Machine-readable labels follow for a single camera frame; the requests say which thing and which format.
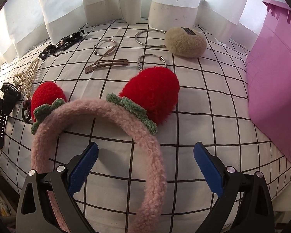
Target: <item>silver bracelet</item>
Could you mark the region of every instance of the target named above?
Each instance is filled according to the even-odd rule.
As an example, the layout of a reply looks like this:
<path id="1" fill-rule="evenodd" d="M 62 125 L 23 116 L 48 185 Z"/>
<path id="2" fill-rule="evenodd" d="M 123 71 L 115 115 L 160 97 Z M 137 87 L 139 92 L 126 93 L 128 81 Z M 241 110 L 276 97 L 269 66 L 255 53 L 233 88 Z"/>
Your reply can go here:
<path id="1" fill-rule="evenodd" d="M 158 56 L 158 55 L 151 54 L 151 53 L 145 53 L 145 54 L 142 54 L 142 55 L 138 58 L 138 60 L 137 60 L 137 66 L 139 67 L 139 70 L 140 70 L 140 71 L 142 71 L 142 68 L 141 68 L 141 66 L 140 66 L 140 60 L 141 60 L 142 57 L 145 57 L 145 56 L 153 56 L 153 57 L 157 57 L 157 58 L 159 58 L 161 61 L 164 62 L 164 67 L 165 67 L 165 68 L 168 68 L 168 67 L 167 67 L 167 64 L 166 64 L 166 61 L 164 60 L 164 58 L 163 58 L 162 56 Z"/>
<path id="2" fill-rule="evenodd" d="M 113 48 L 111 50 L 111 52 L 109 52 L 109 53 L 104 53 L 104 54 L 98 54 L 97 53 L 96 49 L 97 49 L 97 46 L 99 45 L 99 43 L 106 42 L 106 41 L 110 41 L 110 42 L 114 43 L 114 46 L 113 47 L 116 47 L 116 42 L 113 39 L 107 38 L 107 39 L 100 40 L 97 44 L 94 45 L 94 54 L 95 55 L 97 55 L 97 56 L 104 56 L 105 54 L 110 55 L 110 54 L 112 54 L 115 51 L 116 48 Z"/>
<path id="3" fill-rule="evenodd" d="M 152 45 L 148 45 L 148 44 L 141 43 L 137 38 L 138 38 L 138 36 L 139 36 L 141 33 L 144 33 L 144 32 L 161 32 L 161 33 L 164 33 L 164 34 L 165 34 L 165 31 L 160 31 L 160 30 L 150 29 L 150 30 L 140 31 L 140 32 L 138 32 L 138 33 L 135 35 L 135 40 L 137 41 L 137 43 L 141 44 L 142 46 L 153 47 L 153 48 L 163 48 L 163 47 L 165 47 L 165 45 L 152 46 Z"/>

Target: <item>white checkered tablecloth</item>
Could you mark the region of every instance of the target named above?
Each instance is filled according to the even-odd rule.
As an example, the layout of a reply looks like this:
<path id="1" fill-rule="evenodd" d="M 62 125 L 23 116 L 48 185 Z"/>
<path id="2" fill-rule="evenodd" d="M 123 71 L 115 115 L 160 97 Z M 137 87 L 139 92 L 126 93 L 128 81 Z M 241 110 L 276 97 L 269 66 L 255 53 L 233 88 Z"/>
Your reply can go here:
<path id="1" fill-rule="evenodd" d="M 158 127 L 157 138 L 164 157 L 168 190 L 156 232 L 195 232 L 215 203 L 217 196 L 207 186 L 193 157 L 193 146 L 201 141 L 212 155 L 234 166 L 237 171 L 264 173 L 271 197 L 276 197 L 291 182 L 291 164 L 250 121 L 245 61 L 248 51 L 233 41 L 226 45 L 201 27 L 208 48 L 198 59 L 172 55 L 165 48 L 139 45 L 134 36 L 148 29 L 146 21 L 127 25 L 123 20 L 84 27 L 84 39 L 58 57 L 48 57 L 40 66 L 34 89 L 41 82 L 54 81 L 69 101 L 79 98 L 104 98 L 119 93 L 130 78 L 139 73 L 137 59 L 144 53 L 162 56 L 180 82 L 179 103 L 167 121 Z M 114 58 L 128 59 L 128 66 L 105 67 L 85 74 L 84 68 L 99 56 L 93 45 L 111 38 L 118 44 Z M 149 32 L 141 40 L 163 44 L 164 35 Z M 12 82 L 14 74 L 25 71 L 30 62 L 50 43 L 46 40 L 21 59 L 4 64 L 3 82 Z M 104 52 L 110 42 L 103 43 Z M 155 57 L 145 57 L 143 68 L 162 65 Z M 34 136 L 30 124 L 21 117 L 21 101 L 6 124 L 4 148 L 0 149 L 0 171 L 20 192 L 30 170 L 30 148 Z M 74 198 L 97 232 L 127 232 L 144 197 L 145 162 L 140 148 L 119 127 L 101 118 L 85 116 L 58 139 L 50 158 L 54 169 L 81 154 L 90 141 L 99 146 L 99 158 L 82 190 Z M 231 223 L 240 203 L 237 198 L 227 221 Z"/>

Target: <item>black label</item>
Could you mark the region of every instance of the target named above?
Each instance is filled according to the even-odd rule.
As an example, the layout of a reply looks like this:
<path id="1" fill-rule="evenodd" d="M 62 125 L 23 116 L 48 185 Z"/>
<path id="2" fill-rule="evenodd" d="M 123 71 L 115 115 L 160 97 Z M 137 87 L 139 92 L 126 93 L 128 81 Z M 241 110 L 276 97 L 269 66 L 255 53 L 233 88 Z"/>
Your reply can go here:
<path id="1" fill-rule="evenodd" d="M 184 29 L 186 32 L 187 32 L 187 34 L 189 34 L 189 35 L 196 35 L 191 29 L 189 29 L 189 28 L 183 28 L 182 27 L 182 29 Z"/>

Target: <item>blue gripper pad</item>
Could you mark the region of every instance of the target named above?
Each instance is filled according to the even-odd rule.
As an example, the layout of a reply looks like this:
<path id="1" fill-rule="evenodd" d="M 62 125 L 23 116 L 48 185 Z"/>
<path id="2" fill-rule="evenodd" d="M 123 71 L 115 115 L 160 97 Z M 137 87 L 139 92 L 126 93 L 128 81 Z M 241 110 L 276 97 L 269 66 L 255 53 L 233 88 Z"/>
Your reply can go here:
<path id="1" fill-rule="evenodd" d="M 89 172 L 98 159 L 98 152 L 98 145 L 92 143 L 70 173 L 68 192 L 71 196 L 81 190 Z"/>
<path id="2" fill-rule="evenodd" d="M 214 156 L 210 155 L 201 142 L 195 144 L 193 152 L 196 163 L 198 164 L 211 192 L 216 193 L 218 197 L 220 197 L 224 191 L 223 179 L 211 160 L 211 157 Z"/>

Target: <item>fluffy beige object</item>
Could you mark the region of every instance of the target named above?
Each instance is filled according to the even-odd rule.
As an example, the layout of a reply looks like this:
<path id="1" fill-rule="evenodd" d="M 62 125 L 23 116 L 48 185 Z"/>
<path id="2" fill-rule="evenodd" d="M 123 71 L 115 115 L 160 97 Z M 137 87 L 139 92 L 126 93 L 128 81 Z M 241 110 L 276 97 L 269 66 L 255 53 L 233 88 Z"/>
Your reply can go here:
<path id="1" fill-rule="evenodd" d="M 188 34 L 183 28 L 175 27 L 165 33 L 165 46 L 173 54 L 185 58 L 198 58 L 206 48 L 207 41 L 196 30 L 187 29 L 194 34 Z"/>

